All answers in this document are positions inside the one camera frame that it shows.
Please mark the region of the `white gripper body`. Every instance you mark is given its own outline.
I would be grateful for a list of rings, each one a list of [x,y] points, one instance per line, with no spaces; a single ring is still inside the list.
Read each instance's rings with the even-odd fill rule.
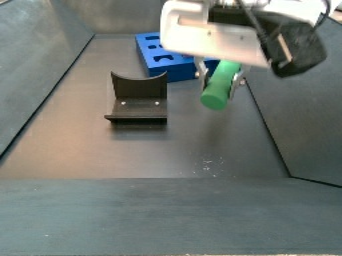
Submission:
[[[310,23],[318,34],[323,7],[308,0],[167,0],[160,14],[161,46],[194,57],[271,68],[260,46],[256,14],[290,16]]]

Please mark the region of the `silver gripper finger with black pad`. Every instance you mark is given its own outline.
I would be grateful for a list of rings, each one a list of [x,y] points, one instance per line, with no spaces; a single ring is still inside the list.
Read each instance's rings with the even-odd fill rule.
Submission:
[[[208,83],[208,68],[204,63],[204,58],[195,56],[194,63],[196,67],[195,76],[199,79],[202,89],[206,89]]]

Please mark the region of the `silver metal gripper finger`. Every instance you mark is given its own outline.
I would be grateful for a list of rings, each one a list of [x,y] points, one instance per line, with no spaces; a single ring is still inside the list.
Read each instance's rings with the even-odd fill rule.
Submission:
[[[244,70],[239,69],[239,71],[232,76],[228,99],[234,98],[236,89],[243,85],[244,85]]]

